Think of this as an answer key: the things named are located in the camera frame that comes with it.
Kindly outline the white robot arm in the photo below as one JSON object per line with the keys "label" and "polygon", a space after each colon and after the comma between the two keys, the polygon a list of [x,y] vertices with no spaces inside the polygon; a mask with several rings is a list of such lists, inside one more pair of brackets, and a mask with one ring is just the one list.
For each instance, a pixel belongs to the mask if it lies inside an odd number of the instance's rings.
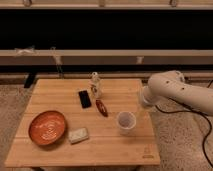
{"label": "white robot arm", "polygon": [[161,97],[174,99],[213,116],[213,89],[187,84],[180,71],[153,74],[141,89],[140,104],[154,106]]}

